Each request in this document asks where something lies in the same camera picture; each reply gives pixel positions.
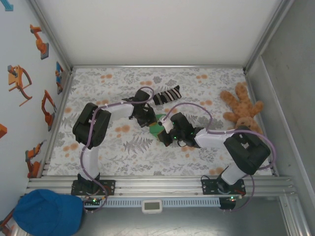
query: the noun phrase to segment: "gray floor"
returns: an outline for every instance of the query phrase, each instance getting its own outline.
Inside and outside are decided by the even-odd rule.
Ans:
[[[164,208],[145,215],[140,208],[105,208],[86,215],[76,236],[285,236],[279,203],[253,199],[242,211]]]

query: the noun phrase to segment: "enclosure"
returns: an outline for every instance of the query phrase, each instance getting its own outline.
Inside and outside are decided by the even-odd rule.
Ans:
[[[143,86],[171,91],[161,104],[148,102],[156,115],[195,103],[211,113],[211,130],[227,131],[235,124],[223,117],[231,108],[220,93],[235,95],[241,84],[253,104],[264,103],[255,120],[277,151],[272,168],[244,178],[236,208],[254,191],[244,209],[222,214],[201,203],[222,199],[205,195],[200,178],[216,179],[233,164],[227,150],[165,147],[125,117],[109,122],[97,155],[100,179],[116,181],[108,200],[125,206],[87,216],[77,235],[315,234],[313,1],[1,2],[2,218],[35,189],[71,194],[82,169],[73,128],[89,102],[120,102]],[[194,127],[209,123],[198,107],[170,116],[177,113]],[[161,199],[165,209],[143,215],[145,199]]]

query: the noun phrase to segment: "white wall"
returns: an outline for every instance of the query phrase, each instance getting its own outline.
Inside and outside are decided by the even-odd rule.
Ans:
[[[280,0],[38,0],[73,64],[245,65]]]
[[[35,36],[30,32],[30,24],[38,26],[38,23],[26,1],[9,2],[14,6],[13,12],[5,12],[0,4],[0,123],[8,129],[8,133],[0,138],[0,220],[15,207],[25,192],[28,183],[25,151],[44,139],[50,139],[51,132],[48,132],[41,110],[44,89],[50,93],[57,108],[63,95],[57,95],[56,53],[50,47],[49,57],[40,59]],[[47,42],[43,33],[39,35]],[[8,65],[20,65],[32,80],[32,85],[25,92],[33,98],[21,107],[19,105],[25,100],[22,94],[17,89],[8,91],[13,87],[8,85]],[[24,85],[28,84],[25,76],[22,78]],[[49,102],[46,102],[46,109],[53,112]],[[40,161],[47,147],[48,142],[34,160]]]

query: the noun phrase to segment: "green object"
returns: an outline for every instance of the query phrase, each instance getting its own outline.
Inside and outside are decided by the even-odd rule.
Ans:
[[[158,114],[158,115],[156,115],[157,121],[162,116],[165,116],[165,114]],[[151,125],[149,127],[149,129],[150,129],[150,133],[153,134],[154,137],[158,138],[158,134],[163,131],[164,127],[162,125],[159,125],[158,122],[157,122],[156,124]]]

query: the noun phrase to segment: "patterned mat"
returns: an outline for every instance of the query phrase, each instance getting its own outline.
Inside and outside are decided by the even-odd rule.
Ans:
[[[141,86],[151,86],[162,92],[177,85],[182,98],[163,105],[150,102],[156,114],[165,114],[175,104],[193,102],[204,106],[213,115],[211,129],[231,129],[233,124],[223,119],[230,111],[220,99],[220,92],[234,93],[238,82],[245,83],[242,69],[221,68],[78,68],[60,126],[48,175],[77,175],[80,150],[72,127],[88,102],[97,105],[114,103],[135,95]],[[193,106],[180,106],[193,126],[205,127],[208,115]],[[149,128],[140,128],[137,121],[122,118],[110,122],[99,150],[102,175],[115,176],[195,176],[218,175],[233,162],[224,149],[165,147]],[[270,170],[259,171],[270,175]]]

